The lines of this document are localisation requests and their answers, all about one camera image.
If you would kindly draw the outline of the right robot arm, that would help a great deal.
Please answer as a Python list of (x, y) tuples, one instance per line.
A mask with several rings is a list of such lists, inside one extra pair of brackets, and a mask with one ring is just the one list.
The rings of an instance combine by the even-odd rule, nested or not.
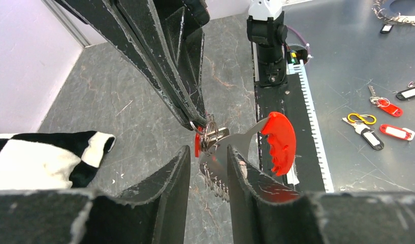
[[(201, 91), (205, 1), (59, 1), (135, 66), (185, 128), (204, 126)], [(267, 85), (283, 84), (285, 40), (281, 1), (247, 4), (247, 37), (259, 51)]]

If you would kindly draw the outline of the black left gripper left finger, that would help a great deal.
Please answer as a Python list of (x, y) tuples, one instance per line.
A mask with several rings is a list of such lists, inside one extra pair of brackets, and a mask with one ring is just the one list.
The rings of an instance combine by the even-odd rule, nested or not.
[(183, 243), (191, 153), (113, 197), (102, 191), (0, 191), (0, 243)]

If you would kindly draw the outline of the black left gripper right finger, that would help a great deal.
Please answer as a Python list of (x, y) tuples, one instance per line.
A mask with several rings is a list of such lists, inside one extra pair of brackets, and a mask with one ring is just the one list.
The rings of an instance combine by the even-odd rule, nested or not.
[(415, 192), (298, 193), (227, 148), (234, 243), (415, 243)]

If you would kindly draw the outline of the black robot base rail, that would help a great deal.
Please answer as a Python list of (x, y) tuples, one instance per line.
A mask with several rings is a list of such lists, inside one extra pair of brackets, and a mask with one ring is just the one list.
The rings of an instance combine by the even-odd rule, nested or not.
[(333, 192), (326, 153), (302, 62), (285, 69), (287, 82), (262, 87), (267, 76), (252, 45), (259, 167), (298, 192)]

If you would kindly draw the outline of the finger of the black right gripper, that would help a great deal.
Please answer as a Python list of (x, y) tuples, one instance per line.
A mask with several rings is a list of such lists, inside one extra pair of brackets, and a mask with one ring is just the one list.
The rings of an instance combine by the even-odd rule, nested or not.
[(204, 126), (201, 91), (205, 1), (117, 1), (184, 127)]
[[(116, 2), (103, 0), (59, 1), (59, 4), (83, 23), (90, 25), (112, 44), (129, 63), (136, 67), (150, 82), (156, 93), (174, 115), (177, 109), (170, 103), (169, 97), (159, 82), (158, 75), (156, 75), (153, 67), (149, 64), (149, 57), (145, 49), (138, 41), (126, 18), (117, 9)], [(185, 128), (195, 130), (197, 126), (191, 125)]]

